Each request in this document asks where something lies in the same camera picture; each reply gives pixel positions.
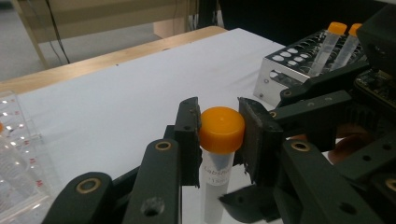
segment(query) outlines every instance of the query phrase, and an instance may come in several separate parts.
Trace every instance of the black cable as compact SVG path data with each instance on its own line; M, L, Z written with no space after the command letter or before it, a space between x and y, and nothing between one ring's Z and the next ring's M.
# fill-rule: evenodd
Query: black cable
M46 3L49 8L50 18L52 20L52 25L55 30L56 38L58 39L59 47L61 47L61 50L64 53L64 57L66 58L67 63L70 63L69 58L67 57L66 52L64 51L64 44L62 43L61 36L59 35L58 26L56 25L55 18L53 17L52 9L50 8L50 0L46 0Z

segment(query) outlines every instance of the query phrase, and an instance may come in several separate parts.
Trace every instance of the white table surface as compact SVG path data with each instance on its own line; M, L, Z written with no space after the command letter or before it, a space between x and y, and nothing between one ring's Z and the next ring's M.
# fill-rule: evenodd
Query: white table surface
M181 101L198 96L205 111L217 105L237 110L239 96L257 100L253 89L262 58L281 48L237 29L30 91L19 100L48 151L50 162L42 166L53 170L60 187L91 171L117 178L140 165L147 144L175 123ZM247 185L249 177L235 167L230 190ZM183 188L183 223L199 223L199 200L198 189ZM238 222L225 213L223 223Z

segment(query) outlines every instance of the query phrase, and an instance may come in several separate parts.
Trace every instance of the orange cap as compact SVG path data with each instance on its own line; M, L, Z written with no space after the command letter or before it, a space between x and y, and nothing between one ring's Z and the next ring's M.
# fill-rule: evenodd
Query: orange cap
M358 30L359 27L361 27L361 23L355 23L355 24L353 24L353 25L350 27L348 33L349 33L350 35L356 36L356 30Z
M327 30L335 35L343 35L346 31L347 26L341 22L333 21L330 23L329 28Z
M242 146L245 121L235 110L217 106L207 109L201 115L201 147L205 150L227 154Z

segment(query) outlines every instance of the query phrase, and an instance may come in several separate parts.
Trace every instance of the floor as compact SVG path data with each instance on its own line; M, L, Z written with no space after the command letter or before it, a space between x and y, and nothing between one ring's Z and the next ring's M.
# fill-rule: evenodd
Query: floor
M219 25L222 24L219 13ZM62 39L71 63L160 39L152 23L94 35ZM51 66L66 64L57 41L40 44ZM44 70L25 28L9 0L0 0L0 81Z

